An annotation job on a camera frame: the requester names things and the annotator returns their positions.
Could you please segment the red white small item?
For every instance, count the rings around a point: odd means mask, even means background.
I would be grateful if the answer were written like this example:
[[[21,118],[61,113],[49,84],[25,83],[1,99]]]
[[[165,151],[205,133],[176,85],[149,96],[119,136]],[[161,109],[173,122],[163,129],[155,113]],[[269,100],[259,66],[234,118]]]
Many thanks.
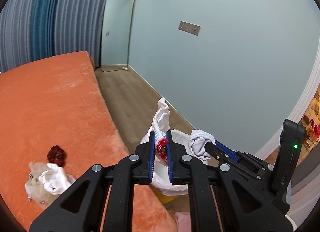
[[[167,144],[168,140],[166,138],[161,138],[156,145],[157,155],[164,161],[167,160]]]

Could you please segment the white sock bundle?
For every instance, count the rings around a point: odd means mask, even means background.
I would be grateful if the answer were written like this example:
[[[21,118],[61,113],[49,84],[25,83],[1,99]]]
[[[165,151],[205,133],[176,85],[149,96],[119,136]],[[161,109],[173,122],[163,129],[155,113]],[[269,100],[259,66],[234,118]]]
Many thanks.
[[[203,130],[192,130],[188,139],[191,154],[202,161],[210,160],[212,156],[204,148],[208,142],[215,144],[215,138],[212,134]]]

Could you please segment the long white sock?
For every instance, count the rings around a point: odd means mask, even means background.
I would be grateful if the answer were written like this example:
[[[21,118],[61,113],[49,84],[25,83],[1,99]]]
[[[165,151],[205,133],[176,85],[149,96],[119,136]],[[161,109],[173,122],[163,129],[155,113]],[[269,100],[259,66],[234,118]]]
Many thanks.
[[[158,110],[153,116],[152,124],[146,135],[140,141],[141,144],[149,141],[151,131],[155,132],[155,142],[157,144],[162,138],[165,138],[166,131],[170,129],[170,110],[169,105],[166,103],[164,97],[159,99],[157,102],[157,107]]]

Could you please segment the white socks pile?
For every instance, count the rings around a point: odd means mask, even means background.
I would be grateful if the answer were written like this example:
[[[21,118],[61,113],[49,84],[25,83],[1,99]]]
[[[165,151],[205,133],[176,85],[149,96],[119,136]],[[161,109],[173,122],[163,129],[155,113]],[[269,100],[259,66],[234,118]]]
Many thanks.
[[[40,174],[38,180],[52,195],[63,194],[76,181],[72,175],[65,173],[63,167],[54,163],[48,163],[46,167],[48,169]]]

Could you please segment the beige organza pouch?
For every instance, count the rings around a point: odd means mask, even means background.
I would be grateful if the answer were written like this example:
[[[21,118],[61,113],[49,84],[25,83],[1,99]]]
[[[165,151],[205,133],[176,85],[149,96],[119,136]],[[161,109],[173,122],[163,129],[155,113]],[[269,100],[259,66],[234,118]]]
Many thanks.
[[[54,195],[44,188],[44,184],[39,181],[40,175],[44,171],[49,170],[47,163],[29,163],[29,179],[25,182],[25,191],[28,195],[28,200],[37,203],[45,209],[55,201],[59,195]]]

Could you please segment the yellow trash bin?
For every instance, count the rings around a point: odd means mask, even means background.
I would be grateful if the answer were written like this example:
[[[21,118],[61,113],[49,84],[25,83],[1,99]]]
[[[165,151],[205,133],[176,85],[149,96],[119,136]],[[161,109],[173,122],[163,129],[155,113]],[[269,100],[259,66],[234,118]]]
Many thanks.
[[[166,196],[164,194],[162,194],[162,192],[157,189],[154,188],[153,186],[150,186],[151,190],[153,191],[153,193],[156,195],[156,197],[158,198],[158,200],[163,204],[167,204],[171,201],[173,201],[174,199],[178,198],[178,196]]]

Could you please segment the pink cloth foreground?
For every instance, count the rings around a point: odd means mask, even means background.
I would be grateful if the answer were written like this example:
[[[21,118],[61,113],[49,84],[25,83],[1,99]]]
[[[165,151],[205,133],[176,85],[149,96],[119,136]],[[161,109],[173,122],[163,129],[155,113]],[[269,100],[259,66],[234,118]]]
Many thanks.
[[[191,218],[189,212],[170,211],[177,224],[177,232],[191,232]]]

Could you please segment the dark red velvet scrunchie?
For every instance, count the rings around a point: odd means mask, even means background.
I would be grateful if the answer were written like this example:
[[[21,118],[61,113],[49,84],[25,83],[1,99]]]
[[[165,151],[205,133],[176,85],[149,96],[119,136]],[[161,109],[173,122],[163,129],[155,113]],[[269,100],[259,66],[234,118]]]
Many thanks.
[[[67,154],[59,145],[53,146],[47,153],[47,159],[49,163],[54,163],[59,167],[64,167]]]

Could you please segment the orange plush bed blanket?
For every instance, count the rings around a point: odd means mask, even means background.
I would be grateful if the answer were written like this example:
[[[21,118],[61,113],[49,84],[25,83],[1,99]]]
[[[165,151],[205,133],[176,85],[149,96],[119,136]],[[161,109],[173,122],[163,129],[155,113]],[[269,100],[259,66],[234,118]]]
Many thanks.
[[[65,172],[75,178],[94,164],[114,165],[129,154],[85,51],[1,74],[1,196],[25,229],[43,211],[27,199],[29,163],[45,163],[55,145],[66,152]]]

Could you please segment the blue grey pleated curtain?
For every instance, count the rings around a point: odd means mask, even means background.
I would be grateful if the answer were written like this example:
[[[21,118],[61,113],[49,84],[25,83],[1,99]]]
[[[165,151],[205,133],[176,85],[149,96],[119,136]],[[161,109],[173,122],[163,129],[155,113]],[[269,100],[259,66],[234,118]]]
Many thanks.
[[[1,72],[86,51],[101,65],[106,0],[1,0]]]

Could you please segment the colourful wall painting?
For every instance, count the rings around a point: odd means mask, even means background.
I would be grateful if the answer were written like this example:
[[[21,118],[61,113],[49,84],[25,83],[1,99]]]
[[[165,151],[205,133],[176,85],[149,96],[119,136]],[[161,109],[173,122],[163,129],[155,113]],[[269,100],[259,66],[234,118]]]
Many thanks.
[[[319,88],[299,123],[305,129],[302,155],[307,155],[319,143]]]

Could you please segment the brown wall switch panel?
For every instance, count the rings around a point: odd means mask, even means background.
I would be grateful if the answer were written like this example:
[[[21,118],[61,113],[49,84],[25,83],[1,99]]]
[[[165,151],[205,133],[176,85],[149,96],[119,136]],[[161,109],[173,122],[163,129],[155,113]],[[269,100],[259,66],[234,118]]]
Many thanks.
[[[188,22],[180,21],[179,30],[187,32],[189,34],[193,34],[195,36],[198,36],[200,33],[201,27],[199,25],[191,24]]]

